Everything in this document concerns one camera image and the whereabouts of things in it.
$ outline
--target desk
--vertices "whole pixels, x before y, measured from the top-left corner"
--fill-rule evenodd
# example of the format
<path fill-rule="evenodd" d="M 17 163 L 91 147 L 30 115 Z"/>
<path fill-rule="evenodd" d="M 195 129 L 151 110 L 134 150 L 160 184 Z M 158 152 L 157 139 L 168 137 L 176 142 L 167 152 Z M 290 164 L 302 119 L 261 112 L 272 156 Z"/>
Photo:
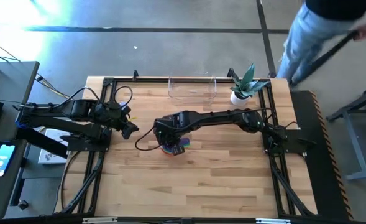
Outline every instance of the desk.
<path fill-rule="evenodd" d="M 0 100 L 26 103 L 38 67 L 38 62 L 0 62 Z M 9 205 L 27 145 L 27 141 L 11 141 L 16 136 L 17 126 L 14 121 L 18 113 L 11 105 L 12 103 L 4 103 L 0 119 L 0 142 L 7 141 L 16 146 L 6 173 L 0 177 L 0 218 L 3 218 Z"/>
<path fill-rule="evenodd" d="M 86 86 L 100 95 L 103 78 L 88 77 Z M 279 123 L 287 125 L 296 119 L 288 84 L 277 79 L 271 83 Z M 133 122 L 140 131 L 129 140 L 113 133 L 104 161 L 96 216 L 277 217 L 270 164 L 263 153 L 260 133 L 248 134 L 234 125 L 204 127 L 189 133 L 191 146 L 176 157 L 161 150 L 141 152 L 134 147 L 155 118 L 182 110 L 234 109 L 229 101 L 232 84 L 217 84 L 217 96 L 209 106 L 171 105 L 167 83 L 118 83 L 123 85 L 133 89 L 130 115 L 137 117 Z M 83 98 L 94 97 L 86 91 Z M 117 101 L 128 99 L 129 92 L 121 89 Z M 250 99 L 246 107 L 260 108 L 258 96 Z M 156 145 L 153 134 L 140 144 L 141 147 Z M 70 166 L 65 179 L 65 203 L 82 185 L 87 156 L 88 153 L 82 152 Z M 292 188 L 317 213 L 305 161 L 296 154 L 287 154 L 286 162 Z M 90 198 L 89 190 L 86 204 Z"/>
<path fill-rule="evenodd" d="M 27 103 L 34 84 L 39 62 L 0 62 L 0 100 Z M 17 126 L 14 124 L 18 111 L 5 103 L 0 119 L 0 142 L 16 137 Z"/>

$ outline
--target concrete floor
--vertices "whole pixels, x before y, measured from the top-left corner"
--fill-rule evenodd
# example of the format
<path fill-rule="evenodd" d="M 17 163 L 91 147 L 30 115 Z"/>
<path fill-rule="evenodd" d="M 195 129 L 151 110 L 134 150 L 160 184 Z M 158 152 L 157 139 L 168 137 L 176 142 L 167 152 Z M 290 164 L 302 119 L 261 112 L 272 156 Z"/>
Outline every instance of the concrete floor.
<path fill-rule="evenodd" d="M 3 1 L 0 23 L 78 27 L 161 27 L 260 29 L 256 0 L 90 0 Z M 263 0 L 269 29 L 288 29 L 299 0 Z M 286 34 L 270 34 L 273 61 L 283 52 Z M 331 40 L 325 49 L 341 37 Z M 0 45 L 21 60 L 38 60 L 39 73 L 60 91 L 72 94 L 88 75 L 201 75 L 225 76 L 233 67 L 243 74 L 254 62 L 256 77 L 266 77 L 268 64 L 262 34 L 204 33 L 74 33 L 0 30 Z M 0 55 L 7 56 L 0 50 Z M 324 115 L 358 97 L 366 89 L 366 41 L 350 43 L 308 78 L 299 90 L 312 90 Z M 37 83 L 30 100 L 62 99 Z M 342 175 L 359 170 L 344 122 L 328 124 Z M 61 177 L 63 166 L 52 168 Z M 54 200 L 60 179 L 26 182 L 22 198 L 32 208 L 10 208 L 6 217 L 50 214 L 53 203 L 35 204 L 37 198 Z M 366 221 L 366 179 L 345 181 L 356 220 Z"/>

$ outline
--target smartphone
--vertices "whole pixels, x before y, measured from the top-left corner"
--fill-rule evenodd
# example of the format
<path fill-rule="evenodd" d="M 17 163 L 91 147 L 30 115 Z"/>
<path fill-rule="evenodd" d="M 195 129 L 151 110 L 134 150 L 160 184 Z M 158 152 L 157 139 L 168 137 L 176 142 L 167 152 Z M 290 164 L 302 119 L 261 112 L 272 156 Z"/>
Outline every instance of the smartphone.
<path fill-rule="evenodd" d="M 0 148 L 0 177 L 6 172 L 15 146 L 2 145 Z"/>

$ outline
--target butcher block tabletop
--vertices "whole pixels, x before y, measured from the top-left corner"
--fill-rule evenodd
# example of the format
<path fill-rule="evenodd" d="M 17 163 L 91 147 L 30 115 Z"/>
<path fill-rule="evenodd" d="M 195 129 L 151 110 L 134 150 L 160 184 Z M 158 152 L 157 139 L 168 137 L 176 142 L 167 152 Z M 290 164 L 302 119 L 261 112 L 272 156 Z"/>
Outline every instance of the butcher block tabletop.
<path fill-rule="evenodd" d="M 86 86 L 100 95 L 103 79 L 104 77 L 88 77 Z M 285 79 L 270 81 L 278 122 L 280 125 L 287 125 L 296 120 L 288 84 Z M 229 88 L 233 83 L 218 83 L 217 95 L 211 105 L 171 103 L 167 82 L 117 84 L 118 87 L 124 85 L 133 90 L 133 98 L 129 103 L 132 109 L 130 115 L 140 131 L 134 132 L 128 140 L 123 139 L 119 132 L 112 133 L 111 147 L 105 155 L 103 165 L 96 216 L 278 216 L 270 163 L 263 152 L 261 133 L 245 133 L 233 124 L 202 127 L 186 135 L 191 145 L 184 154 L 175 157 L 160 149 L 144 152 L 134 147 L 136 140 L 152 128 L 155 118 L 183 110 L 208 113 L 237 108 L 230 102 Z M 181 85 L 197 85 L 193 88 L 201 88 L 200 84 L 194 83 Z M 267 92 L 264 93 L 266 104 L 269 105 Z M 121 89 L 116 95 L 118 102 L 127 102 L 129 97 L 127 88 Z M 83 98 L 94 96 L 86 90 Z M 260 108 L 258 95 L 240 108 Z M 157 145 L 153 132 L 139 143 L 144 149 Z M 63 189 L 65 205 L 82 186 L 87 159 L 88 152 L 80 153 L 66 174 Z M 287 154 L 286 163 L 293 190 L 310 211 L 317 213 L 305 160 L 297 154 Z M 281 194 L 287 211 L 285 192 L 281 190 Z M 90 198 L 91 188 L 86 198 L 87 205 Z"/>

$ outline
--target black jacket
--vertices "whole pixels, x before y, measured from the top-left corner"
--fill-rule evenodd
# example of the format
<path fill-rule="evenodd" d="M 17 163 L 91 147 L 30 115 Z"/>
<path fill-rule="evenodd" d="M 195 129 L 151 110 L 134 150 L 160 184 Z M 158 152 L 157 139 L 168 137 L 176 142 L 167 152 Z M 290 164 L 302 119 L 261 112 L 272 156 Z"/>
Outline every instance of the black jacket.
<path fill-rule="evenodd" d="M 366 12 L 366 0 L 306 0 L 309 10 L 337 21 L 354 21 Z"/>

